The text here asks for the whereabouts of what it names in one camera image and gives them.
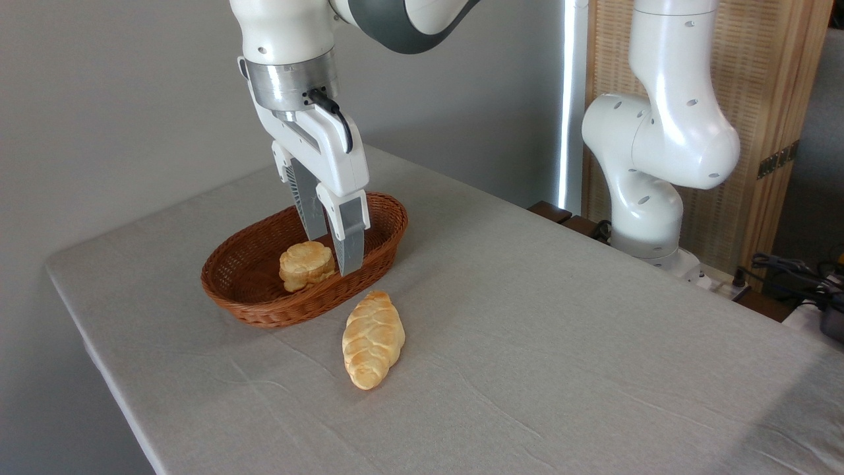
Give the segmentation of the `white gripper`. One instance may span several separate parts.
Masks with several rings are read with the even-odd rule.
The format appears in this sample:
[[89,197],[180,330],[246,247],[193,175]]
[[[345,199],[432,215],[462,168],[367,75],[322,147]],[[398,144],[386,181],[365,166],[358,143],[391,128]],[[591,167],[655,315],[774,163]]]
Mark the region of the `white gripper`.
[[255,109],[272,142],[278,174],[290,187],[308,240],[328,233],[338,270],[359,270],[370,228],[365,186],[370,180],[357,126],[334,101],[337,70],[332,57],[292,64],[258,64],[240,57]]

